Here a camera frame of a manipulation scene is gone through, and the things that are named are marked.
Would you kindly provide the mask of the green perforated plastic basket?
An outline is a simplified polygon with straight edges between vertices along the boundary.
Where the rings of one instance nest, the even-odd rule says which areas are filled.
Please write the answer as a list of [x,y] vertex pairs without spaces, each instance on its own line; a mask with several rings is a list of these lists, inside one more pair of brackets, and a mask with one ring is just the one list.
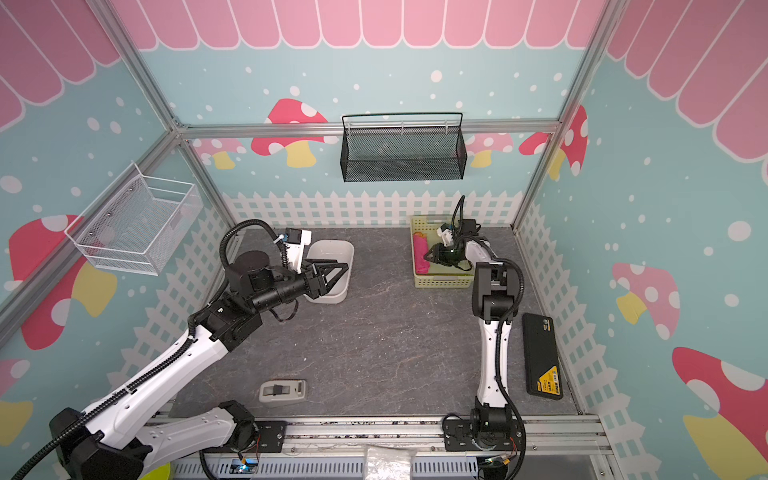
[[413,215],[409,218],[410,240],[412,250],[412,272],[414,286],[418,289],[458,289],[467,288],[471,285],[474,278],[474,271],[464,271],[452,266],[443,266],[430,263],[430,270],[427,275],[417,275],[414,271],[414,255],[412,235],[416,232],[423,233],[428,244],[431,247],[436,243],[442,243],[439,239],[436,229],[443,223],[450,220],[449,215]]

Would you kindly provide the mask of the white plastic tub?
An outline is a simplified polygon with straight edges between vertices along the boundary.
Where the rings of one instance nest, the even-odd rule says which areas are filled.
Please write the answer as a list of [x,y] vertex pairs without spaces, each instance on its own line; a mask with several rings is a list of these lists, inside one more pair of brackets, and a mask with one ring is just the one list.
[[337,279],[327,294],[317,299],[308,297],[310,303],[339,304],[346,299],[354,253],[353,244],[345,240],[318,240],[310,246],[307,260],[319,261],[319,266],[326,269],[327,280]]

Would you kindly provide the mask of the pink paper napkin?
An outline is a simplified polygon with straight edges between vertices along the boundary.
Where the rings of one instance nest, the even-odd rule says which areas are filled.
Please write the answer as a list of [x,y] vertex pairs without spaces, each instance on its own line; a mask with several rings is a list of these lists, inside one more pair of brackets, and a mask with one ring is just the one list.
[[417,275],[427,275],[430,270],[430,262],[425,259],[428,254],[430,246],[426,236],[421,232],[416,232],[412,235],[413,240],[413,255],[414,255],[414,271]]

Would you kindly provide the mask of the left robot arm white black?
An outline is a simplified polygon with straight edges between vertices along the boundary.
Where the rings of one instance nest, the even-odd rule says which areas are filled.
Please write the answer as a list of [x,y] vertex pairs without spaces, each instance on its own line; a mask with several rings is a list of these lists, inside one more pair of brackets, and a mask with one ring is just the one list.
[[235,350],[262,324],[264,312],[329,294],[349,271],[346,262],[307,259],[308,230],[278,234],[261,219],[230,228],[219,244],[224,279],[187,318],[185,333],[154,361],[101,401],[65,408],[49,423],[51,440],[14,476],[25,478],[48,455],[73,479],[139,479],[157,467],[207,448],[253,448],[260,430],[241,403],[153,428],[148,420],[208,367]]

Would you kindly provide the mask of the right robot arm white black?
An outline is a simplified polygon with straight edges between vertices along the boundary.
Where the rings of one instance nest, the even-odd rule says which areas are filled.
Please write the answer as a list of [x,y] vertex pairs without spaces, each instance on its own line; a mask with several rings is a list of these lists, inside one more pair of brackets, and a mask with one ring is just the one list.
[[464,216],[465,198],[456,203],[449,222],[437,230],[438,241],[423,260],[473,274],[471,310],[482,334],[480,382],[467,419],[459,416],[445,429],[447,445],[479,451],[518,450],[525,426],[505,386],[508,340],[525,289],[522,269],[496,254],[481,226]]

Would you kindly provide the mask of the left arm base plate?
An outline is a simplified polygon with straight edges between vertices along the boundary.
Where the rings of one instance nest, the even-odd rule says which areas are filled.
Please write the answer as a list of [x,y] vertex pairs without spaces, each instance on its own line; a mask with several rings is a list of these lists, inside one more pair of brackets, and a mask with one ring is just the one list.
[[278,420],[258,420],[248,424],[241,432],[237,452],[281,453],[286,439],[288,423]]

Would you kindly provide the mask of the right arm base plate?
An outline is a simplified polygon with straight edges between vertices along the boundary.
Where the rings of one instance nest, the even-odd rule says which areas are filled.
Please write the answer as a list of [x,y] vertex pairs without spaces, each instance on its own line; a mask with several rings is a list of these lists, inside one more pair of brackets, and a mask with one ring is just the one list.
[[526,447],[517,422],[506,424],[501,430],[478,430],[469,419],[449,416],[442,421],[444,449],[448,452],[512,452]]

